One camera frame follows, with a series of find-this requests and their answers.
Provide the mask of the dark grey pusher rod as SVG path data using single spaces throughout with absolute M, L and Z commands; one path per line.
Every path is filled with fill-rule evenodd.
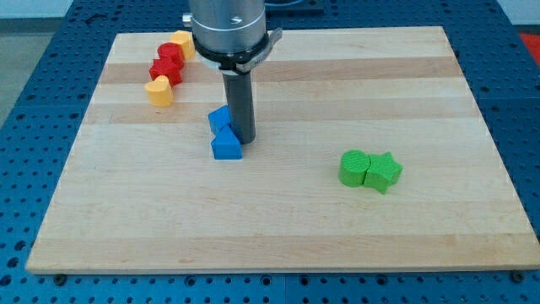
M 249 144 L 256 137 L 251 75 L 223 75 L 229 108 L 231 129 L 241 144 Z

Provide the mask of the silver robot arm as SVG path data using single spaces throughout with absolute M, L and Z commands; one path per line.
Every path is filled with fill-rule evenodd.
M 251 70 L 269 49 L 263 0 L 191 0 L 197 55 L 223 75 L 231 129 L 241 144 L 256 137 Z

